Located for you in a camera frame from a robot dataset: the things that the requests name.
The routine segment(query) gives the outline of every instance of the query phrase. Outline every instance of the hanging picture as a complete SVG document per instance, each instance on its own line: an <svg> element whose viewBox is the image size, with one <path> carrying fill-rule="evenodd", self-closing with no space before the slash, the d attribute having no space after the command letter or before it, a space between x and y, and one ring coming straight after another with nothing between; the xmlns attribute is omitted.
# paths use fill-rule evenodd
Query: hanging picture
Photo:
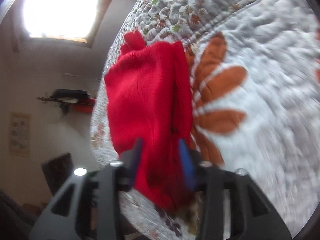
<svg viewBox="0 0 320 240"><path fill-rule="evenodd" d="M30 154L30 114L11 113L10 153L23 157Z"/></svg>

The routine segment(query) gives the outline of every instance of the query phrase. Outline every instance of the orange flower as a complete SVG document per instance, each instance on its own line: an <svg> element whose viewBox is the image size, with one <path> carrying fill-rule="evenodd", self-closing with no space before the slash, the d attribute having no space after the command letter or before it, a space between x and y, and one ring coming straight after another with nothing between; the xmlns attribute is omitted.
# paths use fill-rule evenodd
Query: orange flower
<svg viewBox="0 0 320 240"><path fill-rule="evenodd" d="M203 82L213 70L218 68L226 52L227 43L225 38L222 33L217 33L204 50L200 63L195 70L195 80L192 87L193 95L199 90L201 82ZM187 48L186 57L189 69L191 70L195 55L190 47ZM204 106L230 93L241 85L246 76L247 71L242 66L231 66L223 70L209 80L202 90L199 90L201 97L195 102L196 107ZM212 133L226 135L239 127L245 117L245 113L235 109L214 110L213 112L194 117L191 134L195 142L190 140L190 148L195 149L197 144L204 160L211 161L217 165L223 164L223 158L218 148L204 134L198 131L197 127L201 127Z"/></svg>

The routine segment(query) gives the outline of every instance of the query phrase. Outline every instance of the dark fabric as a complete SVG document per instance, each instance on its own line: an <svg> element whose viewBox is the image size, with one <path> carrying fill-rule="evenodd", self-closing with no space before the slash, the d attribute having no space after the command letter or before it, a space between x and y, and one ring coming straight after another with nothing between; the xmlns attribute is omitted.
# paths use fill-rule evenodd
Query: dark fabric
<svg viewBox="0 0 320 240"><path fill-rule="evenodd" d="M1 240L27 240L36 219L0 190Z"/></svg>

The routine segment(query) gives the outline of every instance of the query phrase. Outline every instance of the red fabric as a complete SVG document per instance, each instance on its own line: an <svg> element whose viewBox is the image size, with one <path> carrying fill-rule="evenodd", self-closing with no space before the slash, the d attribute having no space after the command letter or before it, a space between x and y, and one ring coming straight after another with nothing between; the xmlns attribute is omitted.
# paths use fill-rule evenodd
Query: red fabric
<svg viewBox="0 0 320 240"><path fill-rule="evenodd" d="M182 43L147 47L138 31L124 36L118 61L105 76L108 118L118 154L143 139L135 188L175 211L192 194L184 185L178 140L189 143L192 124L189 70Z"/></svg>

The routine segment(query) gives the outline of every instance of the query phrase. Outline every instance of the white quilted fabric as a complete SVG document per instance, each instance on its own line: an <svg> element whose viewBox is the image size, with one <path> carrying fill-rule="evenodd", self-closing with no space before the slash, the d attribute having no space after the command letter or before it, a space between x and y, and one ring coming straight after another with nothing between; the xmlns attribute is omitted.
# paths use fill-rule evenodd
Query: white quilted fabric
<svg viewBox="0 0 320 240"><path fill-rule="evenodd" d="M320 194L320 97L314 77L317 44L312 10L305 0L204 0L201 8L206 12L199 16L197 0L172 5L169 1L138 0L110 48L104 73L116 60L123 34L134 28L149 44L178 39L185 46L193 44L198 48L194 68L209 40L221 31L228 52L211 77L231 65L245 67L248 77L223 98L194 109L194 115L231 107L246 112L247 118L228 136L199 130L217 145L226 169L249 171L295 236L318 205ZM179 7L176 13L174 6ZM198 24L190 20L195 11ZM101 165L117 158L109 140L106 105L101 82L91 128L92 148ZM122 193L120 200L124 215L150 239L195 239L179 219L173 221L180 225L180 233L170 230L139 192Z"/></svg>

